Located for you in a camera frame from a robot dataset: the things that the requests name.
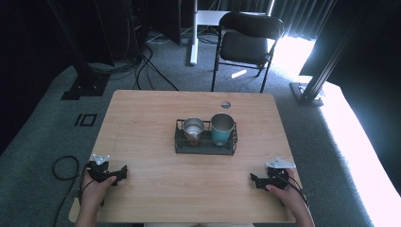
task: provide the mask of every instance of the chair backrest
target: chair backrest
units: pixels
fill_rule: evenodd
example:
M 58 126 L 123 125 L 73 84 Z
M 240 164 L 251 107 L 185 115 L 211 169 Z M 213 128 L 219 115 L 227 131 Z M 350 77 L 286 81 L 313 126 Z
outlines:
M 284 33 L 284 24 L 277 18 L 241 12 L 226 13 L 219 21 L 220 31 L 223 28 L 230 28 L 251 37 L 276 41 Z

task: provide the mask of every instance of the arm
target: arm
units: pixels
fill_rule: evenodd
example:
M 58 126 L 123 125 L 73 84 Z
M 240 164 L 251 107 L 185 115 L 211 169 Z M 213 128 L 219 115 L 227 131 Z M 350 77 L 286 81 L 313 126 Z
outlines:
M 82 198 L 76 227 L 96 226 L 97 211 L 106 195 L 107 188 L 112 185 L 116 177 L 112 176 L 102 183 L 94 181 L 85 171 L 82 186 Z
M 294 178 L 294 173 L 289 168 L 286 169 L 289 178 L 289 182 L 295 184 L 291 179 Z M 278 197 L 283 204 L 291 211 L 292 215 L 295 217 L 297 225 L 299 227 L 314 227 L 315 223 L 310 215 L 309 209 L 306 207 L 304 200 L 301 198 L 300 194 L 292 188 L 287 186 L 286 189 L 281 190 L 273 185 L 267 185 L 266 188 L 276 197 Z

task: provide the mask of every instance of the person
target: person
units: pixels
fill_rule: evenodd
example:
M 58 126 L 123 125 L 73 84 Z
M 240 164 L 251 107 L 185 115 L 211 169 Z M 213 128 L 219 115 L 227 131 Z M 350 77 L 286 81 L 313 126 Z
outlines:
M 286 169 L 289 182 L 295 184 L 293 178 L 294 173 L 291 169 Z M 97 211 L 100 204 L 106 195 L 107 188 L 115 181 L 115 177 L 110 177 L 102 183 L 94 181 L 89 173 L 86 171 L 83 179 L 81 204 L 79 209 L 76 227 L 93 227 L 96 226 Z M 307 208 L 303 198 L 291 186 L 287 186 L 284 190 L 277 188 L 273 185 L 267 185 L 266 188 L 271 194 L 281 200 L 281 202 L 289 209 L 291 214 L 295 217 L 297 226 L 299 227 L 313 227 L 315 226 L 309 209 Z M 154 226 L 167 226 L 165 224 L 155 224 Z M 202 227 L 218 227 L 218 223 L 210 224 L 194 224 L 186 226 L 202 226 Z M 224 224 L 224 226 L 252 226 L 251 224 Z

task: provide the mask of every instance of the black metal tray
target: black metal tray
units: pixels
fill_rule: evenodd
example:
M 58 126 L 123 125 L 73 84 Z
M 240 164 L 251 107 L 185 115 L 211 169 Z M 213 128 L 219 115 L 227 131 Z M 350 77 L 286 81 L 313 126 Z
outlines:
M 225 145 L 217 146 L 212 139 L 212 127 L 210 121 L 203 121 L 204 130 L 201 133 L 200 140 L 188 141 L 183 135 L 183 122 L 185 120 L 178 119 L 176 122 L 175 130 L 175 150 L 176 153 L 189 153 L 189 154 L 217 154 L 217 155 L 234 155 L 236 149 L 236 142 L 238 141 L 236 133 L 236 123 L 234 129 L 228 138 Z

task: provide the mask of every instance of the teal cup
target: teal cup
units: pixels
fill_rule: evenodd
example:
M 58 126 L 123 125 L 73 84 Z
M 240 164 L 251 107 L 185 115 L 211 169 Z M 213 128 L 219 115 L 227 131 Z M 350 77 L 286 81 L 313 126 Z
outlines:
M 217 113 L 210 121 L 212 126 L 212 139 L 217 146 L 223 146 L 230 138 L 234 128 L 233 118 L 226 113 Z

